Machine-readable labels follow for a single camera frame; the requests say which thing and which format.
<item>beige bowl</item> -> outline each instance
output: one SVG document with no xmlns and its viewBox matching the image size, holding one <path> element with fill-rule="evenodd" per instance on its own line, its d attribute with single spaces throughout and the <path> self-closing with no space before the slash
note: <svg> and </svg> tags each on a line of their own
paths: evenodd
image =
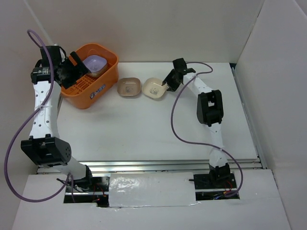
<svg viewBox="0 0 307 230">
<path fill-rule="evenodd" d="M 142 87 L 142 92 L 153 99 L 159 99 L 163 96 L 168 86 L 162 86 L 162 80 L 158 78 L 149 78 Z"/>
<path fill-rule="evenodd" d="M 118 81 L 117 92 L 123 97 L 133 97 L 140 93 L 141 82 L 138 78 L 122 78 Z"/>
</svg>

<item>white bowl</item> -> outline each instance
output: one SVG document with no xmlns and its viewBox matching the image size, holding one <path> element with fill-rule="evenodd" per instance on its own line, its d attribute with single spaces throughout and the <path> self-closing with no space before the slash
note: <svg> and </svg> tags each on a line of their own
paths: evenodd
<svg viewBox="0 0 307 230">
<path fill-rule="evenodd" d="M 163 96 L 168 86 L 162 86 L 162 80 L 158 78 L 149 78 L 142 86 L 142 92 L 153 99 L 159 99 Z"/>
</svg>

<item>brown bowl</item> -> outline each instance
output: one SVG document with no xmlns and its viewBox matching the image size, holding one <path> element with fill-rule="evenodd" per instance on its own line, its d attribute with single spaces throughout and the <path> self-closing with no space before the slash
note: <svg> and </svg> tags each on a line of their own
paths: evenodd
<svg viewBox="0 0 307 230">
<path fill-rule="evenodd" d="M 141 81 L 138 78 L 122 78 L 118 81 L 117 92 L 123 97 L 133 97 L 141 92 Z"/>
</svg>

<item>small bowl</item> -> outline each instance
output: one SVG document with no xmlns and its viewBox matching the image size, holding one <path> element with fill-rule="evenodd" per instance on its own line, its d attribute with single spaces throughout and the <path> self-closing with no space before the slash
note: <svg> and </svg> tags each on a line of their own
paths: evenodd
<svg viewBox="0 0 307 230">
<path fill-rule="evenodd" d="M 83 63 L 91 71 L 88 75 L 93 78 L 100 77 L 107 70 L 106 59 L 98 55 L 88 56 Z"/>
<path fill-rule="evenodd" d="M 122 78 L 118 81 L 117 92 L 123 97 L 133 97 L 141 92 L 141 82 L 138 78 Z"/>
<path fill-rule="evenodd" d="M 153 99 L 159 99 L 163 96 L 168 86 L 162 86 L 163 81 L 158 78 L 149 78 L 142 87 L 142 92 Z"/>
</svg>

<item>purple container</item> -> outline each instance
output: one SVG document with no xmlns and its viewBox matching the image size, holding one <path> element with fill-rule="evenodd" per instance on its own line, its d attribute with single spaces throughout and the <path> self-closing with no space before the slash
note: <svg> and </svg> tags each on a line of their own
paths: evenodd
<svg viewBox="0 0 307 230">
<path fill-rule="evenodd" d="M 84 61 L 84 65 L 92 72 L 88 75 L 98 78 L 107 70 L 107 61 L 98 55 L 88 56 Z"/>
</svg>

